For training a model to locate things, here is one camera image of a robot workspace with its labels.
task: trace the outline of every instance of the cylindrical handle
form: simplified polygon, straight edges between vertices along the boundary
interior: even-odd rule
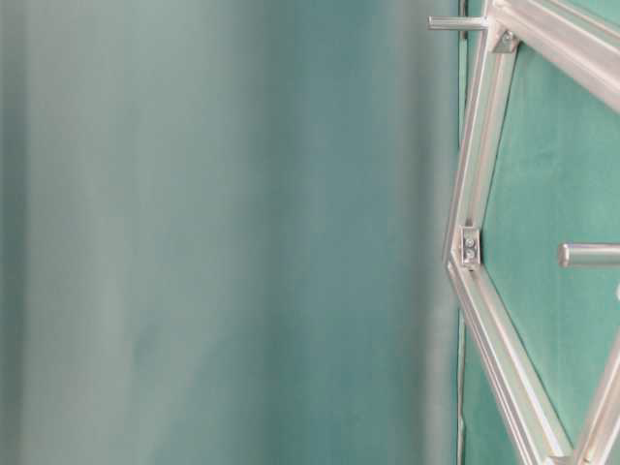
[[[619,266],[620,244],[565,243],[558,248],[560,266]]]
[[[482,31],[486,29],[485,17],[429,16],[428,29],[432,31]]]

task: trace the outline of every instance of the green curtain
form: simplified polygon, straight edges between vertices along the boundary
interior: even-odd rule
[[[579,4],[620,19],[620,7],[610,2]],[[620,272],[561,269],[556,251],[567,241],[620,241],[618,146],[620,117],[520,46],[484,220],[483,252],[573,443],[620,325]],[[465,463],[516,463],[471,340],[464,417]]]
[[[453,463],[455,3],[2,1],[3,463]]]

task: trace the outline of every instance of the metal frame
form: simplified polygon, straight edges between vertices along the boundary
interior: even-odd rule
[[[620,111],[620,28],[563,0],[485,0],[482,11],[462,27],[429,18],[433,29],[481,30],[444,261],[520,462],[603,464],[620,429],[620,335],[573,449],[480,261],[480,245],[470,239],[479,255],[467,255],[464,237],[482,231],[518,41]]]

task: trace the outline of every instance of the metal bar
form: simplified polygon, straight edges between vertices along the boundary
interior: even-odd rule
[[[618,266],[620,244],[561,244],[558,247],[558,263],[568,266]]]
[[[444,261],[458,248],[457,226],[481,228],[493,176],[515,53],[492,53],[496,31],[480,33],[450,206]]]
[[[450,257],[449,275],[520,463],[570,455],[562,424],[484,266],[468,270],[458,263],[458,256]]]
[[[620,28],[563,0],[505,0],[487,13],[620,111]]]
[[[620,332],[611,349],[571,463],[604,464],[620,430]]]
[[[429,16],[428,29],[431,31],[483,31],[486,29],[485,17]]]

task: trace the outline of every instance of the screw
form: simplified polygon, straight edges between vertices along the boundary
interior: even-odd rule
[[[514,34],[511,31],[506,31],[502,36],[502,42],[504,44],[509,44],[514,39]]]

